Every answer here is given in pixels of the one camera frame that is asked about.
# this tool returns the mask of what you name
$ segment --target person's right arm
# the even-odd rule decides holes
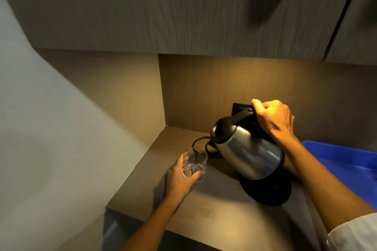
[[[322,165],[293,134],[292,115],[278,100],[252,100],[259,124],[294,165],[328,232],[354,218],[376,212]]]

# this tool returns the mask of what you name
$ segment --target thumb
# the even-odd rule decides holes
[[[266,111],[267,109],[264,108],[263,104],[258,99],[253,99],[252,104],[254,106],[255,112],[257,114],[261,114],[262,112]]]
[[[205,171],[195,172],[193,175],[190,176],[191,182],[192,183],[196,182],[204,174],[205,174]]]

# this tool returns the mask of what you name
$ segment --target wooden backsplash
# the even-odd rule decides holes
[[[159,55],[166,125],[209,132],[233,102],[281,100],[295,134],[377,151],[377,67]]]

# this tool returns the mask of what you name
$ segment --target countertop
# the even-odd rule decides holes
[[[166,126],[106,208],[146,220],[163,198],[167,170],[195,139],[207,135]],[[291,184],[285,204],[263,206],[244,192],[224,159],[209,158],[204,181],[194,185],[167,230],[224,251],[321,250],[301,183]]]

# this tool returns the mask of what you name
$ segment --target cabinet door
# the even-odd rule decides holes
[[[8,0],[34,47],[322,58],[346,0]]]
[[[351,0],[326,61],[377,65],[377,0]]]

